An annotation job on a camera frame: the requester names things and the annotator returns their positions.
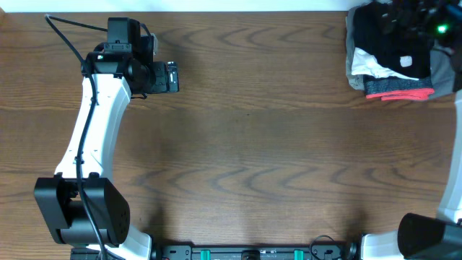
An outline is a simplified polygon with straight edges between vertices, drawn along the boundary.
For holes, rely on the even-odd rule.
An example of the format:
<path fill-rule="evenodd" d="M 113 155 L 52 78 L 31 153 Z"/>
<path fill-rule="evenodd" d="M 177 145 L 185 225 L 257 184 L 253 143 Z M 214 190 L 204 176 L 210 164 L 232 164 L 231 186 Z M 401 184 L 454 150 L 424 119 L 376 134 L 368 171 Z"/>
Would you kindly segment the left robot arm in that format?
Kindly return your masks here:
<path fill-rule="evenodd" d="M 154 61 L 157 41 L 102 43 L 82 65 L 82 102 L 52 178 L 34 197 L 52 239 L 81 259 L 153 259 L 153 239 L 131 224 L 128 202 L 113 184 L 113 154 L 133 95 L 178 92 L 178 66 Z"/>

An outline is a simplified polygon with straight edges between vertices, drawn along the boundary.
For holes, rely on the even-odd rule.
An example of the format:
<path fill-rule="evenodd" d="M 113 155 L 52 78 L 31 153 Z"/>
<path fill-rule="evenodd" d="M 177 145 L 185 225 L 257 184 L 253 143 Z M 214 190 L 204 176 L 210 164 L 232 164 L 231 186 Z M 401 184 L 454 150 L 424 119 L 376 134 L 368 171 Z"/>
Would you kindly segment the black t-shirt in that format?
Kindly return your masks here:
<path fill-rule="evenodd" d="M 430 50 L 433 42 L 426 37 L 407 35 L 400 27 L 384 34 L 379 19 L 387 9 L 386 4 L 371 2 L 355 10 L 355 46 L 373 55 L 381 66 L 399 74 L 419 79 L 428 77 L 431 74 Z"/>

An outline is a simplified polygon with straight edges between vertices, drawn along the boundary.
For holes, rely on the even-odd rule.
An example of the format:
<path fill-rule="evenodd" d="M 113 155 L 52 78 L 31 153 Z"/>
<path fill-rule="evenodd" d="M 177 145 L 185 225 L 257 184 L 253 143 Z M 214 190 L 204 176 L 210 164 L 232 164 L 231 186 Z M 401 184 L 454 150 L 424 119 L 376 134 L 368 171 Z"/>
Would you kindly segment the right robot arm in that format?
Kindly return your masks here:
<path fill-rule="evenodd" d="M 461 79 L 461 6 L 458 1 L 392 1 L 373 2 L 371 15 L 377 20 L 380 33 L 398 33 L 405 38 L 422 39 L 426 44 L 442 43 L 451 49 L 450 65 Z M 434 217 L 417 213 L 403 216 L 395 231 L 367 234 L 359 246 L 360 259 L 460 259 L 461 258 L 461 88 L 456 89 L 456 116 L 452 145 L 437 148 L 436 132 L 442 126 L 439 114 L 433 123 L 422 124 L 413 147 L 415 163 L 427 177 L 439 178 L 442 172 L 430 163 L 446 158 L 450 161 L 442 198 L 433 199 L 437 208 Z"/>

